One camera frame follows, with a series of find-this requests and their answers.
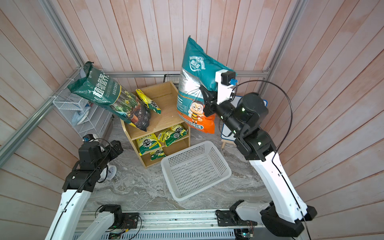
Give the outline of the dark green large fertilizer bag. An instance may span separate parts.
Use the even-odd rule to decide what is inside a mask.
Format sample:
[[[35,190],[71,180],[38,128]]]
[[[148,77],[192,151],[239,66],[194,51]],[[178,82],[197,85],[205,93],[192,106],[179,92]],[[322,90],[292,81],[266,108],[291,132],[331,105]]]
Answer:
[[[80,79],[68,85],[71,93],[110,111],[125,123],[141,131],[147,131],[151,113],[135,94],[95,68],[93,62],[86,62],[80,74]]]

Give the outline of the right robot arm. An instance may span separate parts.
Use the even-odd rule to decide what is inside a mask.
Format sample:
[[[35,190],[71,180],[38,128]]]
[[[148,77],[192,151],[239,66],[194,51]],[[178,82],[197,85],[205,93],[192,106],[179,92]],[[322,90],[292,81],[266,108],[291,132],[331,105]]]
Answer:
[[[278,150],[270,135],[260,128],[268,109],[257,93],[243,96],[236,107],[228,98],[201,86],[204,113],[216,114],[231,130],[241,154],[262,178],[272,201],[261,210],[264,226],[278,237],[299,237],[308,228],[307,222],[317,215],[296,192],[286,174]]]

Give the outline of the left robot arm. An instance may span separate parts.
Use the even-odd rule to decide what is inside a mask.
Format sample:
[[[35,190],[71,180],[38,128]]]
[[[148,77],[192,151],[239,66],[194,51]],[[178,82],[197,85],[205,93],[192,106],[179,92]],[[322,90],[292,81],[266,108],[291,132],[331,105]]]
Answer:
[[[123,153],[120,141],[106,146],[100,138],[85,135],[79,148],[79,160],[67,175],[61,201],[46,235],[47,240],[71,240],[75,234],[85,204],[100,183],[101,173],[108,170],[109,162]],[[91,225],[80,235],[81,240],[98,240],[107,231],[121,238],[131,229],[141,230],[143,220],[138,213],[123,213],[120,205],[103,205],[97,210]]]

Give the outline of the teal orange fertilizer bag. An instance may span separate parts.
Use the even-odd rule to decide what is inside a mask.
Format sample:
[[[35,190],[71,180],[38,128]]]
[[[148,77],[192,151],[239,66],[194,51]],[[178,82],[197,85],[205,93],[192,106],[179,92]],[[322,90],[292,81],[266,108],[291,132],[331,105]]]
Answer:
[[[215,116],[205,115],[200,87],[217,92],[216,72],[223,70],[233,71],[208,56],[195,40],[188,37],[179,77],[177,112],[186,124],[203,133],[215,133]]]

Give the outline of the yellow green small bag top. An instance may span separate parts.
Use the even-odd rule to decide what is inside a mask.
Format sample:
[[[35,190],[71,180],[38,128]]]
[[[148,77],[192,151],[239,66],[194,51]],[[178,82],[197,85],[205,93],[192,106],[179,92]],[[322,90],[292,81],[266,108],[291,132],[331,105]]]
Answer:
[[[156,102],[145,95],[142,90],[136,89],[136,93],[149,110],[152,110],[159,115],[162,113],[161,108],[156,104]]]

